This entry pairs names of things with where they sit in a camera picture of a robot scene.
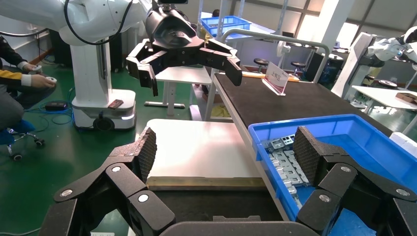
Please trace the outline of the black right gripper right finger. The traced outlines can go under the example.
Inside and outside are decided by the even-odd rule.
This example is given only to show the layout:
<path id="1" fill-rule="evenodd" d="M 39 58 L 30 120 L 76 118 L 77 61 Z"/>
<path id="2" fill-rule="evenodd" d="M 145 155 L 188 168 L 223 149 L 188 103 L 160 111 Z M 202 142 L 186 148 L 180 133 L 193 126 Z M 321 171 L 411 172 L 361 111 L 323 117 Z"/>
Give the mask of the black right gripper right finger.
<path id="1" fill-rule="evenodd" d="M 360 166 L 342 147 L 317 140 L 305 127 L 295 133 L 296 161 L 314 191 L 296 221 L 320 236 L 342 210 L 353 212 L 378 236 L 417 233 L 417 196 L 411 189 Z"/>

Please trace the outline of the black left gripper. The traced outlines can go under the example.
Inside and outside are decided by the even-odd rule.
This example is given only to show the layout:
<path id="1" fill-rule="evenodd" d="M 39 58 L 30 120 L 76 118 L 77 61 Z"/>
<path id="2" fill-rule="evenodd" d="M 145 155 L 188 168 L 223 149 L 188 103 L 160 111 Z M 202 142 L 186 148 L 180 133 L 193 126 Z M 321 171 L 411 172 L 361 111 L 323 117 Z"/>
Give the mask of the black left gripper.
<path id="1" fill-rule="evenodd" d="M 241 85 L 242 69 L 237 50 L 215 39 L 200 39 L 192 26 L 175 9 L 148 12 L 145 21 L 149 39 L 144 39 L 127 56 L 128 73 L 140 86 L 158 96 L 156 75 L 167 67 L 201 64 L 224 71 L 235 86 Z"/>

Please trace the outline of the operator right hand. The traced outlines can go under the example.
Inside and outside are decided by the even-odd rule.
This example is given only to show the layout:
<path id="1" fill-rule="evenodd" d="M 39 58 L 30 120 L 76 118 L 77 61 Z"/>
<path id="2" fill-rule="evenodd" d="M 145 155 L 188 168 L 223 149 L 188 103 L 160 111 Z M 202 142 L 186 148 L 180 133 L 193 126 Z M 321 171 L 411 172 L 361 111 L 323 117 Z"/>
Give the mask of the operator right hand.
<path id="1" fill-rule="evenodd" d="M 56 82 L 45 76 L 34 74 L 31 75 L 31 86 L 35 88 L 53 88 Z"/>

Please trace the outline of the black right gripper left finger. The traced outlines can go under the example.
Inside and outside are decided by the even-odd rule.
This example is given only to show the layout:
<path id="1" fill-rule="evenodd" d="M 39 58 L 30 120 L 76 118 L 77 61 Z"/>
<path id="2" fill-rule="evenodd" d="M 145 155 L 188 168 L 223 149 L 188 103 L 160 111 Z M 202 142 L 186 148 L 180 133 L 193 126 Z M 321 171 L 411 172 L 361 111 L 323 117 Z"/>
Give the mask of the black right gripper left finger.
<path id="1" fill-rule="evenodd" d="M 89 236 L 114 210 L 139 236 L 158 236 L 175 224 L 175 214 L 146 185 L 156 151 L 156 133 L 146 127 L 138 140 L 114 148 L 99 168 L 60 189 L 53 235 Z"/>

